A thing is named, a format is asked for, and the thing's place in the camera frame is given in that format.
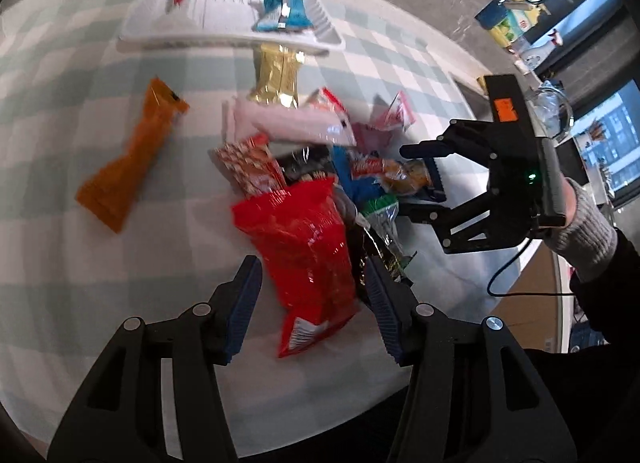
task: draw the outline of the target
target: green and white tablecloth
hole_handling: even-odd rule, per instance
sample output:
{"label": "green and white tablecloth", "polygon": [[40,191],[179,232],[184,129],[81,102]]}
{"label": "green and white tablecloth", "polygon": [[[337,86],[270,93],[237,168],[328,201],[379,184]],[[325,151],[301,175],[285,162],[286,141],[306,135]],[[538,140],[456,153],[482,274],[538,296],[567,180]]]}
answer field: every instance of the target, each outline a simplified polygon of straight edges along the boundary
{"label": "green and white tablecloth", "polygon": [[[236,196],[206,153],[221,143],[223,103],[255,85],[252,50],[131,49],[117,37],[132,1],[60,0],[33,11],[0,43],[0,401],[21,429],[44,441],[124,319],[177,316],[208,299],[254,251],[232,225]],[[420,38],[324,1],[346,50],[307,57],[301,99],[327,86],[366,121],[373,106],[403,89],[420,115],[410,129],[416,141],[433,139],[451,118],[472,117]],[[21,6],[28,10],[28,0]],[[191,110],[117,236],[74,195],[121,153],[155,75]],[[486,174],[471,162],[449,157],[439,166],[450,204],[484,190]],[[484,286],[512,252],[446,256],[430,227],[400,220],[399,228],[408,250],[420,251],[410,276],[421,299],[463,319],[479,321],[491,310]],[[517,272],[497,286],[506,291]],[[283,316],[266,280],[241,353],[216,369],[239,455],[338,425],[408,381],[368,311],[321,345],[279,361]],[[167,433],[173,450],[174,433]]]}

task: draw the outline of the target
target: barcode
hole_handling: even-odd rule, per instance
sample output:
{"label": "barcode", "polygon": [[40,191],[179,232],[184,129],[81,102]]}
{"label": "barcode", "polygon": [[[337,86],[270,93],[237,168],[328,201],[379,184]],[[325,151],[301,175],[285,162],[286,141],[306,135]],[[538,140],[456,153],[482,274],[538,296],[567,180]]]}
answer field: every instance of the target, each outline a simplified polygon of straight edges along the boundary
{"label": "barcode", "polygon": [[320,325],[315,325],[300,317],[296,317],[293,321],[293,329],[291,330],[291,336],[289,337],[289,350],[300,349],[308,344],[311,344],[318,335],[325,331],[328,323],[323,322]]}

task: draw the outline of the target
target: black sleeve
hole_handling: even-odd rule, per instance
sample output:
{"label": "black sleeve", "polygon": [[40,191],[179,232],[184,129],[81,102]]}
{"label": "black sleeve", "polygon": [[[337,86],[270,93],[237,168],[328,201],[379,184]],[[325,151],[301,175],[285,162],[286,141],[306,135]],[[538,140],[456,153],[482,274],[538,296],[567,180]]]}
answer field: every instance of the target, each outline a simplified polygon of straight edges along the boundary
{"label": "black sleeve", "polygon": [[618,247],[606,271],[589,283],[581,283],[574,273],[570,287],[592,329],[602,332],[610,344],[637,349],[640,256],[624,234],[617,233]]}

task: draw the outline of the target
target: orange snack package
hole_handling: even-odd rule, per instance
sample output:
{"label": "orange snack package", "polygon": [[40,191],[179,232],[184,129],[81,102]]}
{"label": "orange snack package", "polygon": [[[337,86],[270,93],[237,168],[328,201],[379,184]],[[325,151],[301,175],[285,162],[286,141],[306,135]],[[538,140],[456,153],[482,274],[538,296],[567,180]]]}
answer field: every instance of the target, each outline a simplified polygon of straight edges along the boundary
{"label": "orange snack package", "polygon": [[146,88],[142,119],[127,151],[87,180],[78,189],[76,201],[120,233],[146,171],[171,133],[175,117],[188,109],[189,104],[162,80],[153,78]]}

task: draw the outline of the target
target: knitted gray cuff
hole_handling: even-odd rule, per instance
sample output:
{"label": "knitted gray cuff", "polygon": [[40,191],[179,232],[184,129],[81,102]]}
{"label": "knitted gray cuff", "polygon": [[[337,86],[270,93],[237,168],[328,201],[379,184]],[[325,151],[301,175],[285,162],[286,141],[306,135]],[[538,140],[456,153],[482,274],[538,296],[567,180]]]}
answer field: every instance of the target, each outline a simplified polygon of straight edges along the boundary
{"label": "knitted gray cuff", "polygon": [[545,239],[549,249],[574,266],[583,283],[597,279],[609,266],[618,245],[618,234],[587,193],[572,179],[576,210],[574,221],[566,228],[554,229]]}

